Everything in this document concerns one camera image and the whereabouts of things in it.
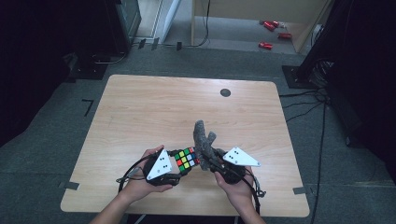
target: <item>white triangular marker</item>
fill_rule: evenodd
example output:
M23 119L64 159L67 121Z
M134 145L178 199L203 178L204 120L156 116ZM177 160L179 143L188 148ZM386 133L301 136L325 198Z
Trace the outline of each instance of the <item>white triangular marker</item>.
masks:
M245 151L239 147L233 147L229 152L227 152L223 159L234 165L240 166L261 166L261 164L249 156Z
M151 170L148 173L148 180L154 179L157 176L164 175L172 171L172 163L169 160L168 152L163 149L158 159L155 161Z

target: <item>colored cube tiles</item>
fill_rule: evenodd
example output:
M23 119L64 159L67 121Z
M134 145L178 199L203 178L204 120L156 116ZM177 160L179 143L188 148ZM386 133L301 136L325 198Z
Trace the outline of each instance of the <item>colored cube tiles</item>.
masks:
M189 168L199 164L199 160L195 155L193 147L188 147L182 151L179 151L175 155L175 160L180 172L184 172Z

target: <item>table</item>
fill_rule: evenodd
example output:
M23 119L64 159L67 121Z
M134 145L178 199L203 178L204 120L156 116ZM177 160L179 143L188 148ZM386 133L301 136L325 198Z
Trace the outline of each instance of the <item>table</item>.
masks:
M231 91L229 97L220 90ZM109 78L91 128L61 203L66 212L100 212L117 194L116 179L147 148L193 146L196 120L218 138L213 147L244 149L262 166L253 167L262 189L262 216L306 217L305 194L276 85L185 77L113 75ZM127 213L234 216L237 213L212 173L195 167L164 193L152 193Z
M195 17L206 16L208 0L193 0L191 15L191 44L194 45ZM177 13L180 0L173 0L167 12L162 40L166 38ZM283 21L292 34L292 43L300 52L319 23L325 23L332 0L211 0L209 17L254 21Z

